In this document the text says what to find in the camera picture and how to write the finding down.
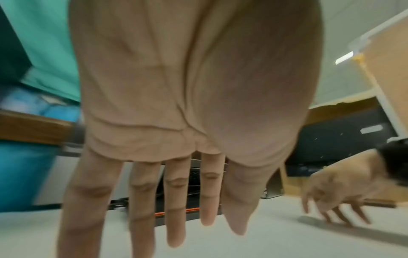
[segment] desk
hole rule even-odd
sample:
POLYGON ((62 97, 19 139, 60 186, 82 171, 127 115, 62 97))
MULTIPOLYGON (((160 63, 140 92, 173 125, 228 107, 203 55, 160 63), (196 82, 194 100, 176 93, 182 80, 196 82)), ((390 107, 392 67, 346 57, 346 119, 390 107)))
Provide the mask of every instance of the desk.
MULTIPOLYGON (((408 208, 366 210, 374 221, 372 226, 355 219, 357 227, 346 229, 325 225, 317 214, 303 216, 297 198, 261 200, 244 237, 233 235, 223 216, 218 216, 212 227, 193 220, 187 222, 184 245, 171 249, 165 243, 165 227, 156 227, 156 257, 406 258, 408 208)), ((58 210, 0 214, 0 257, 54 257, 59 216, 58 210)), ((125 221, 124 212, 108 212, 101 258, 130 258, 125 221)))

